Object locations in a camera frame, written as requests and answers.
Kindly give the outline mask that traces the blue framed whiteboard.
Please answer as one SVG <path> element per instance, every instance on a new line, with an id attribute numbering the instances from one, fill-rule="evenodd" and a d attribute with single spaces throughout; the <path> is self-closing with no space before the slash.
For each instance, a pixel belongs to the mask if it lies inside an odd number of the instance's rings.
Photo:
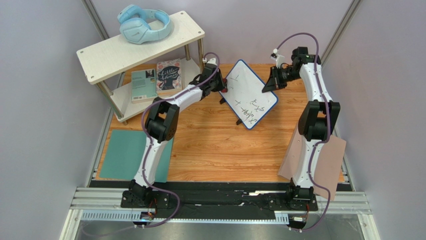
<path id="1" fill-rule="evenodd" d="M 273 92 L 262 90 L 265 83 L 242 59 L 238 60 L 225 77 L 227 92 L 220 95 L 246 129 L 253 129 L 278 103 Z"/>

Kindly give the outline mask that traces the red heart eraser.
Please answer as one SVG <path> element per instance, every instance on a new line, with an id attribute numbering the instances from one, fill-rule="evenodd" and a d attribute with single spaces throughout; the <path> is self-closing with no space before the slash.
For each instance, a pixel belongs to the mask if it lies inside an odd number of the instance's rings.
<path id="1" fill-rule="evenodd" d="M 228 80 L 226 78 L 222 79 L 223 82 L 223 89 L 221 90 L 222 93 L 228 92 Z"/>

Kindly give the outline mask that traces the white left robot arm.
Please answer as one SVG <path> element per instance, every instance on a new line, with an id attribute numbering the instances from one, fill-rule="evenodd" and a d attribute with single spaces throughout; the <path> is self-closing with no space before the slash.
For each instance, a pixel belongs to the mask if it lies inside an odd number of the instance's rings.
<path id="1" fill-rule="evenodd" d="M 210 93 L 226 89 L 227 83 L 222 78 L 219 64 L 212 58 L 205 63 L 202 73 L 197 75 L 184 90 L 169 98 L 154 99 L 143 113 L 147 115 L 143 125 L 143 131 L 147 136 L 146 147 L 128 191 L 123 193 L 124 198 L 128 200 L 134 198 L 144 205 L 151 201 L 157 167 L 165 146 L 175 136 L 180 112 L 203 100 Z"/>

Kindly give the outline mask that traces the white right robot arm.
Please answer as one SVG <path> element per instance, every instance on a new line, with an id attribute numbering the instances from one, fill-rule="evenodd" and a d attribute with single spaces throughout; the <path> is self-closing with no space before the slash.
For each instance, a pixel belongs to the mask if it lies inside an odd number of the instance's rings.
<path id="1" fill-rule="evenodd" d="M 340 113 L 340 103 L 330 97 L 322 77 L 321 60 L 309 54 L 307 47 L 297 47 L 291 55 L 291 64 L 284 63 L 284 56 L 274 49 L 271 59 L 275 66 L 270 68 L 269 78 L 262 93 L 284 89 L 288 82 L 302 79 L 308 102 L 299 121 L 301 156 L 296 174 L 290 179 L 286 201 L 310 203 L 314 198 L 314 171 L 320 152 L 330 139 Z"/>

